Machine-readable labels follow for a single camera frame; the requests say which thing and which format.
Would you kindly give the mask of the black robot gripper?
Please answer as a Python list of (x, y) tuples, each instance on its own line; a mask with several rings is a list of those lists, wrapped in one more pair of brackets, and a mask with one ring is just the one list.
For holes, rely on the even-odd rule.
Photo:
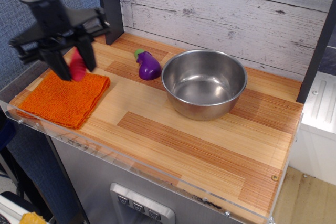
[(61, 0), (20, 1), (28, 5), (36, 20), (9, 41), (21, 61), (44, 61), (61, 80), (70, 81), (70, 70), (61, 52), (76, 47), (87, 69), (94, 71), (97, 65), (92, 42), (110, 30), (102, 8), (71, 9)]

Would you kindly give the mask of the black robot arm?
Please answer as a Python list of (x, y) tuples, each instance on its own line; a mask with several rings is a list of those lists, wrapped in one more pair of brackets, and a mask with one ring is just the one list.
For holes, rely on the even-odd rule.
[(70, 81), (73, 77), (61, 52), (76, 47), (86, 68), (96, 68), (92, 42), (110, 30), (102, 8), (71, 9), (61, 0), (20, 1), (28, 5), (36, 20), (9, 41), (22, 62), (44, 61), (59, 78)]

